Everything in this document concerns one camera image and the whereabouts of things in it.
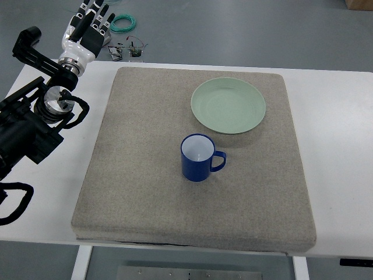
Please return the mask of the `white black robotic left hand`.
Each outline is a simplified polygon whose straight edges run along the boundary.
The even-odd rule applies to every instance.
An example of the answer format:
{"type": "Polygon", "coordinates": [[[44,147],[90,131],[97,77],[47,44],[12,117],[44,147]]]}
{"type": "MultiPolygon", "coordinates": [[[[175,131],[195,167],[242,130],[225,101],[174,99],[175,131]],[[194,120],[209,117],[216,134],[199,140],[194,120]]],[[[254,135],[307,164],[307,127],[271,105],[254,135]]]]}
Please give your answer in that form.
{"type": "Polygon", "coordinates": [[[82,72],[95,60],[103,46],[104,35],[110,30],[115,14],[107,16],[109,5],[104,1],[83,1],[71,18],[62,38],[60,65],[73,65],[82,72]]]}

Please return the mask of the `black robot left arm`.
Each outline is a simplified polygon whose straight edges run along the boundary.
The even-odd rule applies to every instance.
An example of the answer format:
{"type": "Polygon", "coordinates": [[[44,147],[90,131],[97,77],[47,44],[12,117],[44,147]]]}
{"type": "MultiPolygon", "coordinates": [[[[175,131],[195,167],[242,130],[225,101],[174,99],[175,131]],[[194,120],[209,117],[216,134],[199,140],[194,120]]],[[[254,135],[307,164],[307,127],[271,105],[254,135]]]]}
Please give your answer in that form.
{"type": "Polygon", "coordinates": [[[39,164],[64,140],[62,129],[80,124],[89,105],[71,93],[78,76],[35,50],[41,31],[32,26],[20,32],[13,56],[50,77],[39,76],[1,101],[1,178],[27,157],[39,164]]]}

